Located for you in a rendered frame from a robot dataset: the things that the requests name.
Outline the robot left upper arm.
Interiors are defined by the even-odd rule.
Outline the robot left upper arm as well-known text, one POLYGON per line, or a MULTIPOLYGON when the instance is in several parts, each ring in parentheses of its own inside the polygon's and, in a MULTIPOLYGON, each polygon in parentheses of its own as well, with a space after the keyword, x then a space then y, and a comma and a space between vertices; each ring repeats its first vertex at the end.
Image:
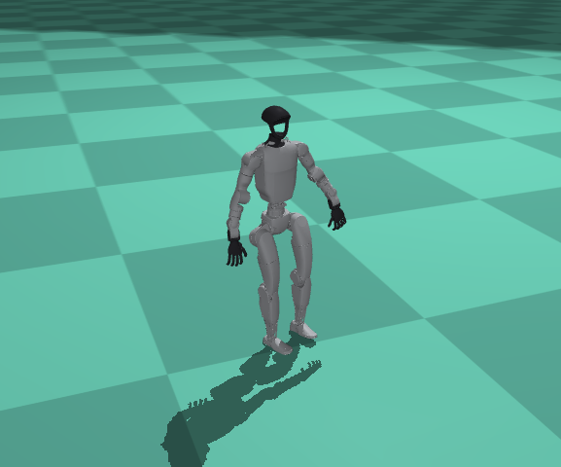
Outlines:
POLYGON ((324 176, 324 173, 315 165, 314 159, 308 150, 308 146, 300 141, 295 140, 293 142, 298 148, 298 159, 308 172, 308 179, 314 183, 318 182, 324 176))

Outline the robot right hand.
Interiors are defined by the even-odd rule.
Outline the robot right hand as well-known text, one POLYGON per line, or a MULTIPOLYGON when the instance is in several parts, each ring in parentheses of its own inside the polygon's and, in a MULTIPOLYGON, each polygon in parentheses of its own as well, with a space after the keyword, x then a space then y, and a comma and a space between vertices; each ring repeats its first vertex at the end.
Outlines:
POLYGON ((239 234, 238 238, 230 238, 230 232, 228 230, 228 241, 230 241, 230 245, 228 247, 228 263, 227 263, 227 265, 230 264, 230 259, 231 259, 231 255, 232 255, 232 263, 231 263, 232 267, 233 267, 234 262, 235 262, 235 256, 236 256, 236 264, 235 264, 236 267, 238 266, 238 264, 242 265, 242 263, 243 263, 242 252, 244 253, 244 256, 247 257, 246 250, 243 248, 242 243, 240 243, 238 240, 240 240, 240 234, 239 234), (239 257, 240 257, 240 263, 239 263, 239 257))

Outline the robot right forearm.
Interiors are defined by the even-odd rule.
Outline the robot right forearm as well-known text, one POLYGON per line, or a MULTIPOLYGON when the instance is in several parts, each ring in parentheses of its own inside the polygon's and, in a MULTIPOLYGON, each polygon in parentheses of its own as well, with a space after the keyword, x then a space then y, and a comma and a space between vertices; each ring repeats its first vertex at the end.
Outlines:
POLYGON ((240 192, 235 191, 229 205, 229 218, 227 219, 227 226, 230 232, 230 238, 238 238, 239 237, 239 220, 241 217, 241 213, 243 212, 243 206, 238 204, 240 200, 240 192))

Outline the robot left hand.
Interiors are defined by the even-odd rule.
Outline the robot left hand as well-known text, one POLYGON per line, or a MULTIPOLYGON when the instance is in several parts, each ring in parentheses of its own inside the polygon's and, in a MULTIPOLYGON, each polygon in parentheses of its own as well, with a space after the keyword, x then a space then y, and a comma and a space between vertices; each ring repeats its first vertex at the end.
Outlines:
POLYGON ((329 224, 328 224, 328 227, 330 227, 331 224, 332 224, 332 221, 334 221, 334 228, 333 228, 333 231, 339 230, 339 228, 342 228, 342 227, 343 227, 343 224, 344 224, 344 225, 346 224, 346 219, 345 219, 345 216, 344 216, 344 212, 342 211, 341 208, 339 208, 339 207, 340 207, 340 203, 339 203, 338 205, 336 205, 336 206, 333 206, 331 200, 328 199, 328 204, 329 204, 330 209, 332 210, 332 213, 331 213, 332 218, 331 218, 331 220, 330 220, 330 222, 329 222, 329 224), (343 219, 343 220, 342 220, 342 219, 343 219), (340 222, 339 222, 339 221, 340 221, 340 222), (336 223, 336 222, 337 222, 337 223, 336 223))

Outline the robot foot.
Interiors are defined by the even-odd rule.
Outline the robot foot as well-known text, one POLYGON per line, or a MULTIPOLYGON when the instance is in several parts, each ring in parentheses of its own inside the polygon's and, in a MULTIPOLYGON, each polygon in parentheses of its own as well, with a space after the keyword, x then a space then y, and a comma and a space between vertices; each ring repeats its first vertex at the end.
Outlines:
POLYGON ((284 343, 278 338, 273 339, 273 341, 269 341, 266 335, 263 337, 263 343, 265 343, 266 345, 270 346, 272 349, 283 355, 287 355, 293 352, 293 348, 290 345, 284 343))
POLYGON ((308 339, 316 339, 317 334, 313 332, 306 323, 301 323, 300 325, 296 325, 295 320, 291 322, 290 330, 298 333, 300 336, 303 336, 308 339))

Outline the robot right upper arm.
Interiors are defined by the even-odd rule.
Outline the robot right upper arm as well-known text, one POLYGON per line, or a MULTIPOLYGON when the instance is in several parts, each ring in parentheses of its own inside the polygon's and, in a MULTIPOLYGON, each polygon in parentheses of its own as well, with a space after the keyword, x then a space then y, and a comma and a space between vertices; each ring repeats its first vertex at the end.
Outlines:
POLYGON ((258 169, 263 161, 263 152, 254 150, 247 152, 241 159, 241 168, 237 178, 235 191, 240 192, 240 200, 238 203, 246 204, 250 200, 250 193, 247 188, 250 185, 254 172, 258 169))

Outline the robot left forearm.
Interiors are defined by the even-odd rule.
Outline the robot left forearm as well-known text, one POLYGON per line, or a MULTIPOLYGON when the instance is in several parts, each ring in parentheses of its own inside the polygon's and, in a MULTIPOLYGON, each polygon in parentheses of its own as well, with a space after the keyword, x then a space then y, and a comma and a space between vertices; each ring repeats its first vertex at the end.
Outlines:
MULTIPOLYGON (((324 173, 324 171, 323 171, 323 173, 324 173)), ((339 198, 337 196, 337 191, 336 191, 335 188, 333 188, 333 185, 329 182, 329 179, 327 178, 325 173, 324 173, 324 176, 318 182, 316 182, 316 185, 322 190, 322 192, 325 194, 325 197, 327 199, 331 200, 333 206, 336 206, 336 205, 339 204, 339 198)))

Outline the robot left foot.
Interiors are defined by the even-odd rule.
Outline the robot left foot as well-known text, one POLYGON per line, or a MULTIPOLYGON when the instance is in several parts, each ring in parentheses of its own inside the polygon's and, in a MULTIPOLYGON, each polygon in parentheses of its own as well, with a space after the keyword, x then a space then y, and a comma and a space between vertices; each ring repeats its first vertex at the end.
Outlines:
POLYGON ((300 336, 303 336, 308 339, 316 339, 317 334, 313 332, 306 323, 301 323, 300 325, 296 325, 295 320, 291 322, 290 330, 298 333, 300 336))

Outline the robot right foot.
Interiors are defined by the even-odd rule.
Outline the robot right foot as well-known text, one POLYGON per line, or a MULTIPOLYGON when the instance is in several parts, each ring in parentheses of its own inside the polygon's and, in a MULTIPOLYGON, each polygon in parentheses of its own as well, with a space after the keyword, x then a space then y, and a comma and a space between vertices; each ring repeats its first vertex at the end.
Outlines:
POLYGON ((272 349, 283 355, 287 355, 293 352, 293 348, 290 345, 284 343, 278 338, 273 339, 273 341, 269 341, 266 335, 263 337, 263 343, 265 343, 266 345, 270 346, 272 349))

